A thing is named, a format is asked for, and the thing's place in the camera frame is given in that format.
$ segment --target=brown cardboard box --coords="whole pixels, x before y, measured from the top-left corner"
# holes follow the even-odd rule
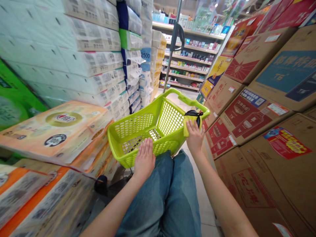
[[[304,112],[316,103],[316,25],[300,28],[249,85]]]
[[[211,90],[205,104],[208,105],[208,108],[212,108],[215,114],[221,115],[243,88],[244,85],[241,83],[223,75],[216,86]]]
[[[205,102],[204,106],[210,110],[210,115],[202,121],[202,124],[204,125],[206,131],[215,122],[218,115],[214,112],[213,108],[210,106],[209,103]]]
[[[245,87],[221,117],[237,144],[243,145],[293,113],[268,97]]]
[[[282,237],[273,223],[290,229],[239,147],[222,155],[214,163],[219,177],[260,237]]]
[[[295,31],[283,28],[247,37],[224,75],[249,84]]]
[[[307,110],[305,113],[304,113],[306,116],[316,120],[316,106]]]
[[[297,236],[316,236],[316,121],[295,114],[241,147]]]
[[[233,136],[225,127],[221,116],[206,131],[205,136],[214,160],[237,146]]]

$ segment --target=blue package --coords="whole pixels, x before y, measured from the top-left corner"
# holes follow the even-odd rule
[[[119,28],[142,35],[142,21],[126,2],[117,2]]]

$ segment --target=red box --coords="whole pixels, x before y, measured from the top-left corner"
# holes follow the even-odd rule
[[[224,125],[221,116],[207,130],[205,135],[214,160],[237,146],[233,136]]]
[[[315,0],[276,0],[257,33],[300,26],[316,8]]]

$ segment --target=green shopping basket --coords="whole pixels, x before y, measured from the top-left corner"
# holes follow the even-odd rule
[[[145,108],[111,124],[108,128],[109,144],[113,156],[124,168],[134,166],[138,147],[145,138],[153,139],[153,153],[156,156],[167,150],[174,155],[184,143],[183,118],[187,111],[166,98],[170,93],[178,94],[178,98],[187,105],[201,109],[202,120],[210,114],[210,110],[197,100],[191,100],[170,88]]]

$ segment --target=stacked tissue packages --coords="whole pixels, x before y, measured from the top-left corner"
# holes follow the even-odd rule
[[[151,45],[151,87],[153,88],[152,98],[158,91],[159,77],[163,59],[165,57],[165,50],[167,41],[160,31],[152,30],[152,45]]]

